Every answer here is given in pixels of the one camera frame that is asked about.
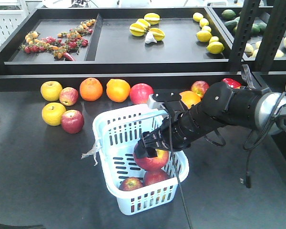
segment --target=basket handle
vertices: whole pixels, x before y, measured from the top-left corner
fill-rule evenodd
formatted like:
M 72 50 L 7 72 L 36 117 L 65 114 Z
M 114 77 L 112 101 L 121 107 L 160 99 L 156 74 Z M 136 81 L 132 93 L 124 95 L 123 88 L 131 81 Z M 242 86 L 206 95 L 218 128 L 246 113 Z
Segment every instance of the basket handle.
M 138 121 L 141 121 L 141 120 L 157 117 L 157 116 L 160 116 L 160 115 L 167 115 L 167 112 L 165 110 L 155 110 L 153 112 L 149 112 L 149 113 L 146 113 L 146 114 L 138 115 L 136 117 L 132 117 L 132 118 L 128 118 L 128 119 L 121 119 L 121 120 L 114 121 L 112 123 L 107 124 L 106 126 L 104 126 L 104 128 L 102 130 L 102 137 L 99 139 L 99 142 L 101 143 L 101 148 L 103 148 L 103 144 L 102 143 L 103 143 L 103 139 L 105 137 L 105 134 L 109 130 L 113 129 L 114 127 L 121 126 L 121 125 L 128 124 L 128 123 L 138 122 Z

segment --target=red apple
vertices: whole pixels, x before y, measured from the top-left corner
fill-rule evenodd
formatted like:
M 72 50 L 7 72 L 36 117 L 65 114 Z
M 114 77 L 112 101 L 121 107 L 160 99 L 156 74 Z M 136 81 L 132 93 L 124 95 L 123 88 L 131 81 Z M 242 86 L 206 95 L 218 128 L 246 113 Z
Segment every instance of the red apple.
M 122 191 L 133 191 L 138 188 L 143 187 L 142 182 L 137 177 L 128 177 L 122 181 L 120 184 L 119 190 Z
M 210 85 L 206 81 L 198 80 L 192 84 L 191 91 L 195 92 L 202 99 L 209 87 Z
M 166 165 L 168 162 L 169 153 L 168 151 L 156 149 L 156 153 L 158 156 L 156 157 L 143 157 L 137 158 L 135 154 L 133 154 L 133 158 L 138 167 L 145 169 L 147 171 L 158 170 Z
M 145 104 L 148 97 L 153 94 L 153 88 L 145 83 L 138 83 L 130 89 L 129 97 L 133 104 Z
M 73 87 L 65 87 L 59 94 L 59 101 L 65 106 L 72 106 L 78 100 L 78 91 Z
M 69 110 L 61 116 L 61 126 L 69 134 L 80 132 L 84 126 L 84 116 L 80 111 Z
M 146 171 L 143 177 L 144 186 L 152 185 L 164 180 L 169 179 L 169 175 L 165 173 L 162 169 L 154 170 L 154 171 Z

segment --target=green vegetable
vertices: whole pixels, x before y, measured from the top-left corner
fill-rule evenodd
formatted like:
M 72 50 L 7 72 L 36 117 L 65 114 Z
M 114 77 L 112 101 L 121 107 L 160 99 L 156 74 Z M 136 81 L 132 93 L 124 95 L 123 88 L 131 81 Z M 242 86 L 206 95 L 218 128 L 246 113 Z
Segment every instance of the green vegetable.
M 237 25 L 237 21 L 235 20 L 226 21 L 224 25 L 229 31 L 232 31 L 232 29 Z
M 235 18 L 236 13 L 233 10 L 224 10 L 221 16 L 223 17 L 223 19 L 230 21 Z
M 267 24 L 266 24 L 265 22 L 260 22 L 260 23 L 258 24 L 258 27 L 259 27 L 259 29 L 260 29 L 260 33 L 264 33 L 265 30 L 266 30 Z
M 252 25 L 252 28 L 251 28 L 251 35 L 252 35 L 252 36 L 258 35 L 260 31 L 261 31 L 261 30 L 260 30 L 260 28 L 258 27 L 257 24 L 253 24 L 253 25 Z

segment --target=yellow apple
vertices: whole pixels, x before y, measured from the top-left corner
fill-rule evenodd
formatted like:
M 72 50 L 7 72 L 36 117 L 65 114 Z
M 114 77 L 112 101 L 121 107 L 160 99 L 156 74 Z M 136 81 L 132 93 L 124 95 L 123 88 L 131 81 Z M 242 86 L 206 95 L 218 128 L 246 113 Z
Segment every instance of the yellow apple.
M 40 93 L 42 97 L 50 102 L 57 101 L 62 91 L 62 86 L 57 81 L 47 81 L 41 85 Z
M 49 103 L 44 106 L 41 115 L 46 124 L 56 126 L 61 124 L 61 116 L 65 112 L 66 108 L 64 105 L 60 103 Z

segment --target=starfruit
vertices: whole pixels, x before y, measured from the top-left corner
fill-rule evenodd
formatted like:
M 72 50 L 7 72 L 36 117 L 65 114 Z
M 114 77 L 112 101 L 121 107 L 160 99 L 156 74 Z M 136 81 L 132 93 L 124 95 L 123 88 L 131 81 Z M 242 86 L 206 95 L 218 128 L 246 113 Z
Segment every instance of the starfruit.
M 158 29 L 158 28 L 150 28 L 149 29 L 149 32 L 152 32 L 153 33 L 153 37 L 156 39 L 156 41 L 162 41 L 163 38 L 165 37 L 165 33 Z
M 160 16 L 156 13 L 147 13 L 144 19 L 148 21 L 151 25 L 156 25 L 160 21 Z
M 138 23 L 131 24 L 129 30 L 136 37 L 142 37 L 145 34 L 145 28 Z
M 139 18 L 136 23 L 142 25 L 145 28 L 145 30 L 151 26 L 150 23 L 143 18 Z

